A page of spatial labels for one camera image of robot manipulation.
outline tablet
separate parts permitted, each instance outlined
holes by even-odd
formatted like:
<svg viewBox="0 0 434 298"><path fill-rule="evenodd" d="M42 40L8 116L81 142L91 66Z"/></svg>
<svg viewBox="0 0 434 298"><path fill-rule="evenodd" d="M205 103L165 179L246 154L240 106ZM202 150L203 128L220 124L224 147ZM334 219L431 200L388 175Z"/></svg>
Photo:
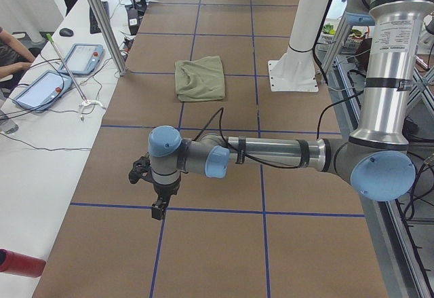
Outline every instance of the tablet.
<svg viewBox="0 0 434 298"><path fill-rule="evenodd" d="M66 65L73 75L87 76L94 71L103 53L102 45L76 43L66 55ZM59 72L68 74L63 64L60 66Z"/></svg>
<svg viewBox="0 0 434 298"><path fill-rule="evenodd" d="M42 112L68 91L72 82L69 76L46 71L17 95L14 102L25 109Z"/></svg>

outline blue joint cap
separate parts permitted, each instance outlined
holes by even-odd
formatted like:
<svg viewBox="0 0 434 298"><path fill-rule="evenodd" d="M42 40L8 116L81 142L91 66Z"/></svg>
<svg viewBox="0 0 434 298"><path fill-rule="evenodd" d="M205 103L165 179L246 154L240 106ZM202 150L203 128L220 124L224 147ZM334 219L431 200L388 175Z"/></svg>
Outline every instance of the blue joint cap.
<svg viewBox="0 0 434 298"><path fill-rule="evenodd" d="M357 26L372 26L375 25L374 19L369 14L358 14L345 12L345 17L347 18L348 25Z"/></svg>
<svg viewBox="0 0 434 298"><path fill-rule="evenodd" d="M354 167L350 182L361 195L385 202L408 191L415 176L408 156L398 151L381 151L361 160Z"/></svg>
<svg viewBox="0 0 434 298"><path fill-rule="evenodd" d="M230 152L216 145L212 148L205 163L205 175L210 178L224 178L228 170Z"/></svg>
<svg viewBox="0 0 434 298"><path fill-rule="evenodd" d="M149 154L154 157L170 155L179 148L181 141L181 134L177 129L171 126L159 126L149 134Z"/></svg>

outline computer mouse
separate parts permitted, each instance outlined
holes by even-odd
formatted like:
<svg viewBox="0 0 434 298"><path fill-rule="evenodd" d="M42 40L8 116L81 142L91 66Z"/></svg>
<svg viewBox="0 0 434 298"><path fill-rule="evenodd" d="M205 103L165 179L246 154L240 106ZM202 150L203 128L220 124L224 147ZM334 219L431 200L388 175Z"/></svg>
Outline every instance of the computer mouse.
<svg viewBox="0 0 434 298"><path fill-rule="evenodd" d="M60 29L59 35L61 35L62 37L72 37L74 35L74 31L68 28L63 28Z"/></svg>

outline keyboard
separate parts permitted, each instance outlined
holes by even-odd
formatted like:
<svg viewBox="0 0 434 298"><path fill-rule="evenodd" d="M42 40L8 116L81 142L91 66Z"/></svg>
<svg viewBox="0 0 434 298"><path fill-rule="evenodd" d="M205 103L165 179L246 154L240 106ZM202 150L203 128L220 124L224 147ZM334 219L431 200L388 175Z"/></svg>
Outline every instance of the keyboard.
<svg viewBox="0 0 434 298"><path fill-rule="evenodd" d="M110 11L109 11L109 3L108 1L103 1L102 6L104 11L106 11L108 19L110 19ZM95 14L92 11L92 8L89 7L89 23L90 23L90 33L101 33L101 29L98 26L98 21L96 20Z"/></svg>

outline label sticker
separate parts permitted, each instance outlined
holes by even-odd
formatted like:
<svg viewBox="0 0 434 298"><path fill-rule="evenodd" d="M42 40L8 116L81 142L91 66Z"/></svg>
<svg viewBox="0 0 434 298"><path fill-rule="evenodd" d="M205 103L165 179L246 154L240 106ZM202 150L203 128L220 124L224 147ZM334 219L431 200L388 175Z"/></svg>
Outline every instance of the label sticker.
<svg viewBox="0 0 434 298"><path fill-rule="evenodd" d="M396 20L375 26L371 54L408 52L413 35L414 20Z"/></svg>

